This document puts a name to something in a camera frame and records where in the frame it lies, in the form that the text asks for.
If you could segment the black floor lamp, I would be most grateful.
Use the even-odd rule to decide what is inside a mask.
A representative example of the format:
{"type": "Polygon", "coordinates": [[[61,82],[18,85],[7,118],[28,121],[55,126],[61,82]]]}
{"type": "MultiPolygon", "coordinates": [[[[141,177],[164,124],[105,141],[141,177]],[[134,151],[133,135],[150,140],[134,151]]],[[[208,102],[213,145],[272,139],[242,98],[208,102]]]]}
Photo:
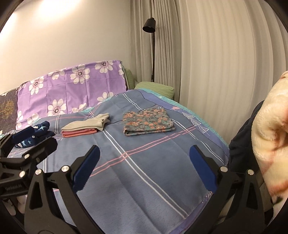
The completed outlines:
{"type": "Polygon", "coordinates": [[[151,50],[151,82],[155,81],[155,31],[156,31],[156,20],[154,17],[150,17],[146,20],[142,30],[150,34],[150,50],[151,50]]]}

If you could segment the purple floral pillow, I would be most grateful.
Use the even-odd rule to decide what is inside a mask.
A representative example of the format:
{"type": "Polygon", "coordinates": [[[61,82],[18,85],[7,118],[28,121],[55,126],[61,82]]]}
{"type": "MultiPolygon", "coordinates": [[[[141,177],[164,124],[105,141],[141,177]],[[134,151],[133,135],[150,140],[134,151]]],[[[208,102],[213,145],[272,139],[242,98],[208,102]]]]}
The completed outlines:
{"type": "Polygon", "coordinates": [[[16,130],[40,118],[77,113],[126,91],[120,60],[79,64],[39,76],[19,87],[16,130]]]}

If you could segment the black bag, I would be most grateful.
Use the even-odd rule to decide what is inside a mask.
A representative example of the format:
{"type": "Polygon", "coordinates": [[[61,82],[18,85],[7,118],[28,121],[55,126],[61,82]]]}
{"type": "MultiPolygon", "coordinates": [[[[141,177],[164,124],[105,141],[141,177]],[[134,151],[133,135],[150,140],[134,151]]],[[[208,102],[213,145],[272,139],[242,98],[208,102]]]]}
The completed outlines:
{"type": "Polygon", "coordinates": [[[262,173],[259,169],[255,155],[252,149],[251,128],[256,114],[262,107],[263,102],[257,104],[252,111],[250,118],[243,124],[235,137],[229,144],[229,163],[228,167],[233,172],[244,173],[248,169],[252,169],[256,174],[256,179],[259,185],[260,193],[263,201],[264,211],[272,210],[271,197],[267,190],[262,173]]]}

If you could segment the dark gold-tree pillow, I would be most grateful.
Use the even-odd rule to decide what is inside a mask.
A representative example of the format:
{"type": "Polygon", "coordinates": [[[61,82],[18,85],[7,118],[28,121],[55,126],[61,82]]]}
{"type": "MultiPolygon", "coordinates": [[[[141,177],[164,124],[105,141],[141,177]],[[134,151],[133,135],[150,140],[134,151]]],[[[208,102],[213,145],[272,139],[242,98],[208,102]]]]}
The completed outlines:
{"type": "Polygon", "coordinates": [[[0,97],[0,127],[2,134],[6,134],[16,128],[18,117],[18,91],[19,88],[12,89],[1,94],[0,97]]]}

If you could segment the cream fleece blanket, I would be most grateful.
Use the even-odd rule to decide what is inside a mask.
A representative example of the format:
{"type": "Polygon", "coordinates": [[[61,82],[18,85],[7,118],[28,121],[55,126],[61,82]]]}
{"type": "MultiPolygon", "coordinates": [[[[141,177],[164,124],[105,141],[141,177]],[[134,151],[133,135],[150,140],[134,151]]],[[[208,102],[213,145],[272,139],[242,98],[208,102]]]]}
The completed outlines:
{"type": "Polygon", "coordinates": [[[273,204],[287,199],[287,71],[256,114],[252,149],[273,204]]]}

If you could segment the green pillow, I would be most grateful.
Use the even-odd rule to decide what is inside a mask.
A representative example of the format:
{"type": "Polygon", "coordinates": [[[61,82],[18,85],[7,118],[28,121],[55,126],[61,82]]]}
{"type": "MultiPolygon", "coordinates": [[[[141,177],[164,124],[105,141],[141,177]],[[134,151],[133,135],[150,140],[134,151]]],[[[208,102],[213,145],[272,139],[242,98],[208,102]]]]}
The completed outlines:
{"type": "Polygon", "coordinates": [[[174,88],[170,86],[166,86],[163,84],[149,82],[149,81],[142,81],[137,83],[136,80],[133,78],[132,72],[129,69],[124,69],[126,78],[126,83],[128,85],[128,89],[148,89],[154,91],[166,98],[173,99],[174,96],[174,88]]]}

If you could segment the teal floral patterned garment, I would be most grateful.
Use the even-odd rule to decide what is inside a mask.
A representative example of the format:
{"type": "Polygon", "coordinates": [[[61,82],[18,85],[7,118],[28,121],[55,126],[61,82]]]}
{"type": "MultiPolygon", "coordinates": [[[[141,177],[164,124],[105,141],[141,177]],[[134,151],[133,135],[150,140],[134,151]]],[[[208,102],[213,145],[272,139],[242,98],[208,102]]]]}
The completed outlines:
{"type": "Polygon", "coordinates": [[[139,112],[129,111],[123,114],[123,133],[126,136],[139,136],[172,132],[175,130],[172,119],[162,107],[151,107],[139,112]]]}

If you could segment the beige pleated curtain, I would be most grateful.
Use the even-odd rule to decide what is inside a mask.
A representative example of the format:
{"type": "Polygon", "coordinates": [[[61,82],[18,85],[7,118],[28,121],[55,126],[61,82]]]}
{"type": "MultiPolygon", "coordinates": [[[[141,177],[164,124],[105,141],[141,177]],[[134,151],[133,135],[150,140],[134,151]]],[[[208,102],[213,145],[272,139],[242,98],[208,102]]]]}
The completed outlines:
{"type": "Polygon", "coordinates": [[[230,142],[287,71],[287,1],[130,1],[132,72],[155,82],[230,142]]]}

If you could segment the beige folded cloth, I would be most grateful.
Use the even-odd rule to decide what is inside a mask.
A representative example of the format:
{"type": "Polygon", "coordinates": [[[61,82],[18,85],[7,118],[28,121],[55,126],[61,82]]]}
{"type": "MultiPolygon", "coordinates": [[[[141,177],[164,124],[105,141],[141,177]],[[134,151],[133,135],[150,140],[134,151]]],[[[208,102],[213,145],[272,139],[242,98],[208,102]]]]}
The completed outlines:
{"type": "Polygon", "coordinates": [[[94,118],[89,118],[87,120],[78,120],[73,121],[62,128],[62,131],[72,132],[72,131],[79,131],[85,129],[97,129],[102,131],[104,129],[105,124],[109,123],[110,114],[98,114],[94,118]]]}

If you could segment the blue plaid bed sheet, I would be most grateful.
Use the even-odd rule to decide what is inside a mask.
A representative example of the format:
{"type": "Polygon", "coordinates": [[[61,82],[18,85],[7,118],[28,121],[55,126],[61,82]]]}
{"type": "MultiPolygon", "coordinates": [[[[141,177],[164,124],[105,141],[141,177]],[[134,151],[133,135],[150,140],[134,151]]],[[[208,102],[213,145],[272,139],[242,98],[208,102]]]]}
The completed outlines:
{"type": "Polygon", "coordinates": [[[219,166],[229,159],[227,144],[192,111],[143,90],[117,94],[90,110],[50,116],[57,150],[40,164],[54,172],[97,145],[101,158],[78,196],[105,233],[184,233],[211,197],[189,158],[197,145],[219,166]],[[123,114],[162,107],[175,130],[125,136],[123,114]],[[64,138],[62,128],[109,113],[102,131],[64,138]]]}

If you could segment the navy star fleece garment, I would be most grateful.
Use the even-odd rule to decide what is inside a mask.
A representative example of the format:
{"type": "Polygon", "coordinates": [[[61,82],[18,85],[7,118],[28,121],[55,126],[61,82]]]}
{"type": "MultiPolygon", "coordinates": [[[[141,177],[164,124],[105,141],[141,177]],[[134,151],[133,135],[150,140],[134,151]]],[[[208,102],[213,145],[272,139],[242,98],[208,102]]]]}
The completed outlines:
{"type": "Polygon", "coordinates": [[[47,138],[53,137],[55,133],[49,130],[50,123],[44,121],[36,126],[27,127],[13,136],[16,148],[29,148],[36,146],[47,138]]]}

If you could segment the pink folded cloth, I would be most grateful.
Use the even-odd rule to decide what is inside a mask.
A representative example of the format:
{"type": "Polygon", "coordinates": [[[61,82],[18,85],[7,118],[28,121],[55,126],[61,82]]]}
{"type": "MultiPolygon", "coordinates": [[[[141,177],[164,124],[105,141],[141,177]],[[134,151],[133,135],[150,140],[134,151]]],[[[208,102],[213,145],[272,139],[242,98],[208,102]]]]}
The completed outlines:
{"type": "Polygon", "coordinates": [[[62,131],[62,136],[64,138],[71,138],[76,136],[84,136],[88,134],[97,133],[97,129],[83,129],[83,130],[76,130],[76,131],[62,131]]]}

